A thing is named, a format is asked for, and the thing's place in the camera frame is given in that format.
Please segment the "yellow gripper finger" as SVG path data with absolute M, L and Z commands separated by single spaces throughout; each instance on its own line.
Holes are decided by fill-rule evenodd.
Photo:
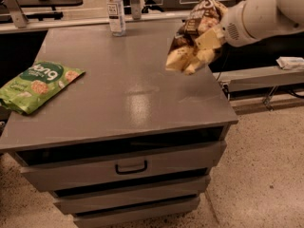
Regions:
M 221 30 L 221 26 L 216 25 L 200 35 L 195 42 L 199 49 L 206 50 L 221 48 L 226 40 Z

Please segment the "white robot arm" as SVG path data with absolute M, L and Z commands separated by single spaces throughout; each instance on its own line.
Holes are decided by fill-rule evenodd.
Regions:
M 224 43 L 242 47 L 278 35 L 304 31 L 304 0 L 245 0 L 227 9 L 219 23 L 196 40 L 199 49 Z

